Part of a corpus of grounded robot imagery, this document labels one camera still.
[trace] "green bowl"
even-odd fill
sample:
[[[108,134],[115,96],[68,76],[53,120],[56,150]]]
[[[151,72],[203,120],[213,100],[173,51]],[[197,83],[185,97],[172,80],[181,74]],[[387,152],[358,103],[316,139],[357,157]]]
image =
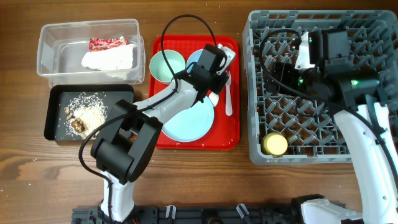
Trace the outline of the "green bowl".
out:
[[[175,50],[164,50],[167,61],[169,61],[174,73],[185,69],[184,57]],[[152,76],[161,83],[169,84],[173,79],[173,74],[163,58],[162,52],[157,52],[149,63],[149,70]]]

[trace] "plastic fork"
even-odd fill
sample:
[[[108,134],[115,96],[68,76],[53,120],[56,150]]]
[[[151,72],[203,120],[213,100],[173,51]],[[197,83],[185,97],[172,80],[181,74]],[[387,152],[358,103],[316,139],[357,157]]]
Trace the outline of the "plastic fork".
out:
[[[231,79],[231,72],[227,71],[228,74],[228,81],[225,83],[225,90],[226,90],[226,96],[225,96],[225,114],[227,116],[232,115],[232,101],[231,101],[231,89],[229,88],[232,84],[232,79]]]

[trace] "gray basket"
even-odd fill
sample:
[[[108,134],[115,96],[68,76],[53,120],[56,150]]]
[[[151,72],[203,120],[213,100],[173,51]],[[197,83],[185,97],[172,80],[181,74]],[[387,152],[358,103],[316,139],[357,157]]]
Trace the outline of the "gray basket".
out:
[[[297,51],[290,49],[292,36],[270,37],[260,54],[261,40],[277,29],[294,29],[303,34],[318,29],[345,28],[351,45],[355,69],[377,70],[386,83],[390,122],[398,130],[398,22],[391,11],[252,11],[243,30],[244,68],[248,78],[248,132],[250,159],[257,165],[296,165],[328,162],[351,162],[351,156],[333,118],[300,116],[295,110],[298,98],[266,92],[258,56],[266,66],[271,63],[295,63]],[[315,114],[322,105],[302,101],[300,112]],[[271,132],[283,134],[287,152],[280,157],[261,151],[262,138]]]

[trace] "wooden surface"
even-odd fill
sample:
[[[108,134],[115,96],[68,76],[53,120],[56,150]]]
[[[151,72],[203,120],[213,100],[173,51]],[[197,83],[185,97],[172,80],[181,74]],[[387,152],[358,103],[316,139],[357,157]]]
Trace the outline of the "wooden surface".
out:
[[[43,137],[50,88],[36,74],[37,43],[46,24],[135,18],[144,38],[147,62],[152,43],[166,23],[180,14],[208,21],[218,35],[241,46],[244,25],[255,9],[390,9],[397,1],[5,1],[0,4],[0,223],[70,223],[73,208],[97,204],[103,183],[85,171],[77,144],[56,144]],[[173,24],[169,33],[207,34],[192,19]],[[146,97],[148,72],[134,86]],[[351,164],[258,167],[249,160],[246,78],[241,69],[241,140],[231,151],[155,150],[153,161],[136,182],[138,205],[236,205],[288,202],[305,194],[361,210]],[[89,165],[94,160],[85,153]]]

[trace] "red snack packet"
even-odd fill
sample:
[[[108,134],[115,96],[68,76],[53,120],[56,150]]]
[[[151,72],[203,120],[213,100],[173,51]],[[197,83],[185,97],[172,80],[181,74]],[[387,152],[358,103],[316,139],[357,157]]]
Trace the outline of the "red snack packet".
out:
[[[122,45],[129,44],[127,38],[112,38],[112,39],[90,39],[90,44],[88,46],[88,51],[95,52],[100,50],[108,50],[114,47],[119,47]]]

